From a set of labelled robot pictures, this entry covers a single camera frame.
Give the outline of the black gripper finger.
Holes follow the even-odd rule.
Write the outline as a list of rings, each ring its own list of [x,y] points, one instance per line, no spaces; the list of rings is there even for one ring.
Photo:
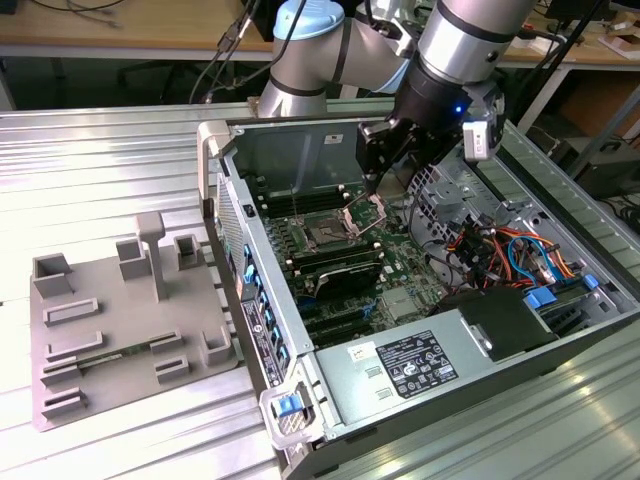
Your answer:
[[[357,162],[368,195],[376,193],[382,178],[396,160],[396,140],[394,128],[389,121],[359,124]]]

